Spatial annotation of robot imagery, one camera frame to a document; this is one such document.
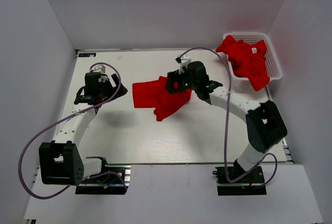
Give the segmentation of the red t shirt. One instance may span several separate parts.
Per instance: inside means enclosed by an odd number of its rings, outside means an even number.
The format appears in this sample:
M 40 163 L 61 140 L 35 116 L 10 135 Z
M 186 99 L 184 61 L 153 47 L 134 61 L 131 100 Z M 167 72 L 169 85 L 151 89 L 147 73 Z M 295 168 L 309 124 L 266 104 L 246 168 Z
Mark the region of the red t shirt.
M 167 78 L 163 76 L 154 81 L 133 83 L 134 107 L 153 108 L 156 120 L 161 122 L 190 101 L 191 89 L 171 94 L 164 88 L 166 83 Z

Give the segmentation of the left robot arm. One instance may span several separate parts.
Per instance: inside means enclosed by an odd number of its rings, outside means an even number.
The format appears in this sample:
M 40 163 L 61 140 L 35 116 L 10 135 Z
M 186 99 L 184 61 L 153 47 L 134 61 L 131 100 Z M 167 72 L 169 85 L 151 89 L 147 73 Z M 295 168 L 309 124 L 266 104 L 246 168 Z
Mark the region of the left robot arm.
M 85 74 L 85 84 L 76 93 L 73 117 L 50 142 L 39 147 L 41 180 L 46 185 L 78 186 L 87 178 L 104 182 L 109 178 L 106 159 L 100 156 L 82 158 L 78 147 L 101 104 L 124 96 L 127 89 L 117 74 L 103 72 Z

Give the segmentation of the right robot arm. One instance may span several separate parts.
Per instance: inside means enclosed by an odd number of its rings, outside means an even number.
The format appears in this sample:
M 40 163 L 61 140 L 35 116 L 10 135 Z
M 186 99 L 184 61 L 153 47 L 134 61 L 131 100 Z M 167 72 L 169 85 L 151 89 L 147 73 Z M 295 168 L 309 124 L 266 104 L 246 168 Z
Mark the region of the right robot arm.
M 287 135 L 287 128 L 274 102 L 260 103 L 232 93 L 222 83 L 210 80 L 200 61 L 189 62 L 169 72 L 165 89 L 171 94 L 191 89 L 200 100 L 225 109 L 226 114 L 233 114 L 245 122 L 248 145 L 232 168 L 225 167 L 228 183 L 248 181 L 253 170 L 270 154 L 269 150 Z

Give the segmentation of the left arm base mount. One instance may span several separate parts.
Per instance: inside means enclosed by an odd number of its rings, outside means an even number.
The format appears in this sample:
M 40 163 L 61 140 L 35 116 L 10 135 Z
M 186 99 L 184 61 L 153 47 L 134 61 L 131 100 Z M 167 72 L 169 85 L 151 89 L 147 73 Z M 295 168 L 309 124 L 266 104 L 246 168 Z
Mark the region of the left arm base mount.
M 131 166 L 107 164 L 98 178 L 84 180 L 76 187 L 76 195 L 125 195 L 129 188 Z

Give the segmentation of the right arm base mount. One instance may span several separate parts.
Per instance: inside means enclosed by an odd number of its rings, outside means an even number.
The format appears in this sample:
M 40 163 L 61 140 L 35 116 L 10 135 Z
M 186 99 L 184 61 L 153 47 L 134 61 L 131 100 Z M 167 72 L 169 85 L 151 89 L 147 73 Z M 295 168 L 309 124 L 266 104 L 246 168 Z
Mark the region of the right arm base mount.
M 216 178 L 218 196 L 246 196 L 266 195 L 266 186 L 258 187 L 265 183 L 261 166 L 258 166 L 250 174 L 236 183 L 230 183 L 225 176 L 223 166 L 216 167 L 212 174 Z

